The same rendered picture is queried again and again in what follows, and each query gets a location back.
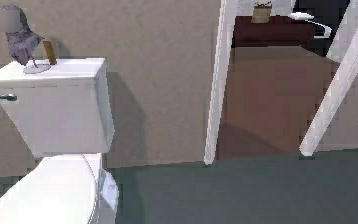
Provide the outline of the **white toilet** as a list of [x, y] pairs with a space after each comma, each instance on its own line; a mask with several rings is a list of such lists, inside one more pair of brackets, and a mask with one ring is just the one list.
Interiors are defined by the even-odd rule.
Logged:
[[114, 124], [103, 58], [13, 61], [0, 105], [38, 164], [0, 198], [0, 224], [116, 224], [119, 190], [105, 170]]

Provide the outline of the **dark red wooden cabinet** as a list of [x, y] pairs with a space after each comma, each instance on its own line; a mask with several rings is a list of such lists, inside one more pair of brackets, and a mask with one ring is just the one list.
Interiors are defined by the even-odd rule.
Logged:
[[267, 23], [253, 23], [251, 16], [237, 16], [233, 47], [305, 46], [315, 35], [315, 26], [287, 16], [271, 16]]

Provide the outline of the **tan paper bag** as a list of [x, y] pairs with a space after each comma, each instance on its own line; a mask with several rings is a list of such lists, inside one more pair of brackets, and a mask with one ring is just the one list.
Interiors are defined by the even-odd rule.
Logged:
[[272, 2], [254, 4], [253, 13], [252, 13], [252, 23], [264, 24], [268, 23], [270, 19], [270, 14], [272, 10]]

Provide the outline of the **brown wooden stick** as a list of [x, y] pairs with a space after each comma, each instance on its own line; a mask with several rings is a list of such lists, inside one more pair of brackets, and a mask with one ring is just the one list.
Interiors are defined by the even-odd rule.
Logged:
[[43, 41], [43, 45], [49, 60], [49, 63], [51, 65], [56, 65], [57, 64], [57, 60], [53, 51], [53, 47], [52, 47], [52, 43], [48, 40], [44, 40]]

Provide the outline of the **white curved lamp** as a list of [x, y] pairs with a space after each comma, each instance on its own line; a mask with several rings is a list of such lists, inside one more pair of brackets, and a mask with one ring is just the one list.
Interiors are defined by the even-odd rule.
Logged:
[[332, 28], [315, 22], [314, 16], [306, 12], [292, 12], [287, 15], [288, 18], [295, 21], [302, 21], [305, 23], [313, 24], [315, 27], [314, 38], [315, 39], [328, 39], [331, 36]]

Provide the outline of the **grey bird figurine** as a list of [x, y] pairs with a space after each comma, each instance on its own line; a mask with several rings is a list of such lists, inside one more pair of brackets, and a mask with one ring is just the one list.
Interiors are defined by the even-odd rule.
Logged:
[[16, 4], [5, 4], [0, 8], [0, 19], [9, 54], [23, 66], [23, 72], [37, 74], [49, 70], [49, 64], [39, 64], [33, 57], [34, 50], [44, 37], [31, 30], [23, 9]]

